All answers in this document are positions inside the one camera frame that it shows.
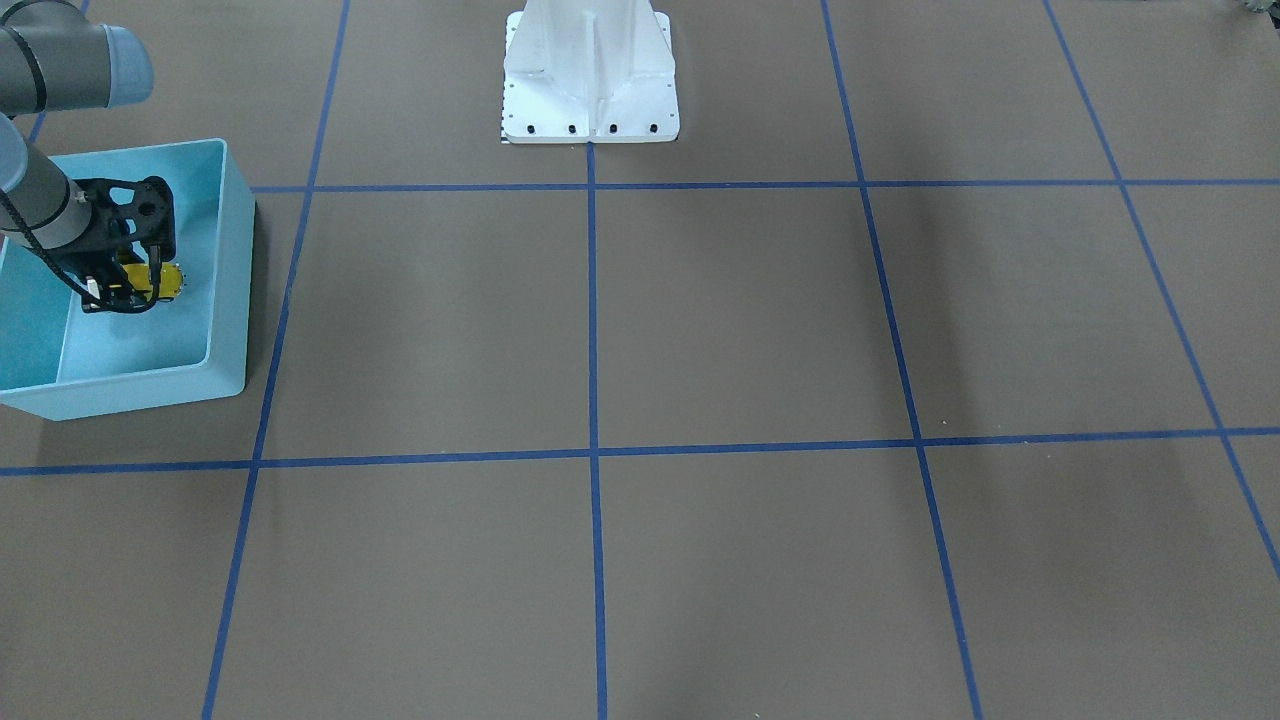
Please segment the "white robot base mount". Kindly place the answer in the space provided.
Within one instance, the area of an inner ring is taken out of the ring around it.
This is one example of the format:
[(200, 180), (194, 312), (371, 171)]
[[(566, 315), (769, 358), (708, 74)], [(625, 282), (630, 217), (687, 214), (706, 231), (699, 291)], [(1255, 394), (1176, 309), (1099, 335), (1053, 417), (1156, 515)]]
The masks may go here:
[(507, 143), (664, 143), (681, 132), (672, 23), (649, 1), (527, 1), (504, 23)]

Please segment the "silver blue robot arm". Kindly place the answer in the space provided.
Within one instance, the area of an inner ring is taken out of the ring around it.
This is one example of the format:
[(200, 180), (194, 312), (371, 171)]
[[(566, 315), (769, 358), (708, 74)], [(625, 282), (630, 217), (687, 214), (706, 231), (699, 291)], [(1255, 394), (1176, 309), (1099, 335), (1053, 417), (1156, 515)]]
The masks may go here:
[(1, 12), (3, 236), (36, 256), (84, 313), (147, 313), (177, 299), (169, 183), (69, 177), (19, 117), (147, 100), (154, 65), (131, 29), (90, 20), (73, 1), (6, 1)]

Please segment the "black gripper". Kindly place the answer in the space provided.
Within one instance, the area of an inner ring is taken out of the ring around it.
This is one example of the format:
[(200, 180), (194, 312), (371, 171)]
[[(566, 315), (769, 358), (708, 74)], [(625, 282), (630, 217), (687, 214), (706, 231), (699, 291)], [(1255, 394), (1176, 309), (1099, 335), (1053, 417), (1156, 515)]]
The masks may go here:
[(74, 179), (74, 199), (90, 210), (90, 224), (61, 249), (61, 269), (93, 302), (81, 300), (82, 313), (131, 310), (128, 261), (147, 261), (142, 297), (166, 302), (166, 264), (177, 258), (175, 201), (170, 184), (159, 176), (129, 182), (108, 178)]

